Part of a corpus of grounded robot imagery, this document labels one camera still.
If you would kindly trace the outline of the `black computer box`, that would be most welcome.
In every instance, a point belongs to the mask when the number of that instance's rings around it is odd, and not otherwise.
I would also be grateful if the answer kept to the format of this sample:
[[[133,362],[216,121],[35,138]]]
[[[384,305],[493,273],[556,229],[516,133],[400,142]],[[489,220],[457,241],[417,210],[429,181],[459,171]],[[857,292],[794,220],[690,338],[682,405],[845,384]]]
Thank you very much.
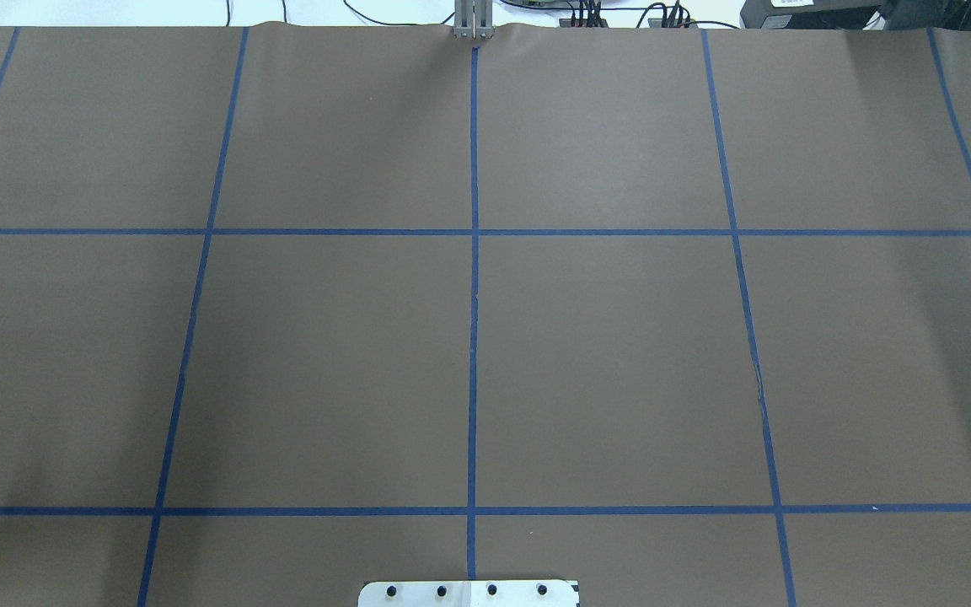
[[[885,1],[744,1],[747,30],[863,30]]]

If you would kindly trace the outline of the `aluminium frame post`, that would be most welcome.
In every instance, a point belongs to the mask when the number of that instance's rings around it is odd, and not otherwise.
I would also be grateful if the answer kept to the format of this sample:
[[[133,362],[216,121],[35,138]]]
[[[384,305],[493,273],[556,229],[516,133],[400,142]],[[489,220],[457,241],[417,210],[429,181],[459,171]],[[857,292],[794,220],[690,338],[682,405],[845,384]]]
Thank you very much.
[[[456,0],[453,6],[452,31],[459,40],[488,40],[496,33],[493,1]]]

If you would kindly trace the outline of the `black usb hub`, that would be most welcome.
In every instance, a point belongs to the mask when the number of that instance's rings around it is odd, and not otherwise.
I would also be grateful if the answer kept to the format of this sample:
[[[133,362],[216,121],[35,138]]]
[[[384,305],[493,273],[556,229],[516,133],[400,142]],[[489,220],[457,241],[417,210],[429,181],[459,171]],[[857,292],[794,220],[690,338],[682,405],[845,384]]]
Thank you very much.
[[[648,27],[658,30],[686,30],[696,26],[696,19],[682,1],[670,1],[670,3],[651,3],[644,8],[640,16],[637,27],[647,24]]]
[[[566,1],[569,16],[560,19],[561,28],[601,30],[608,27],[604,18],[604,1]]]

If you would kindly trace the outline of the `black usb hub near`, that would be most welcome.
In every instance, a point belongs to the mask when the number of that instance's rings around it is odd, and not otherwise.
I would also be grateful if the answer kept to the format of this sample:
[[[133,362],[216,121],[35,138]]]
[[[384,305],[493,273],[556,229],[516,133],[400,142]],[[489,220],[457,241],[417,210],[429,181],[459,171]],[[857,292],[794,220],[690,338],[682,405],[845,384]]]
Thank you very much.
[[[696,19],[682,1],[670,1],[670,3],[651,3],[644,8],[640,16],[637,27],[647,24],[648,27],[658,30],[686,30],[696,26]]]

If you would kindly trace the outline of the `black office chair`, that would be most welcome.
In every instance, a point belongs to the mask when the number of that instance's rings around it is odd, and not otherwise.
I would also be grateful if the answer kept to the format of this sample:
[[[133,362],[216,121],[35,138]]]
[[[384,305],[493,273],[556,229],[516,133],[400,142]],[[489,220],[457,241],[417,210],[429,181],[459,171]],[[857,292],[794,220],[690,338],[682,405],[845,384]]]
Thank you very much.
[[[883,1],[886,30],[971,31],[971,1]]]

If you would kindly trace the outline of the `black usb hub far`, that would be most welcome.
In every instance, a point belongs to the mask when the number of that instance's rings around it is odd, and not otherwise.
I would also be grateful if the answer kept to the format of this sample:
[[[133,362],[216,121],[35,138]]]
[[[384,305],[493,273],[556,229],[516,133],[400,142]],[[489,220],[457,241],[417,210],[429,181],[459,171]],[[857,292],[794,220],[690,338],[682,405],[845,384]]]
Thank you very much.
[[[566,1],[569,16],[560,19],[561,28],[601,30],[608,27],[604,18],[604,1]]]

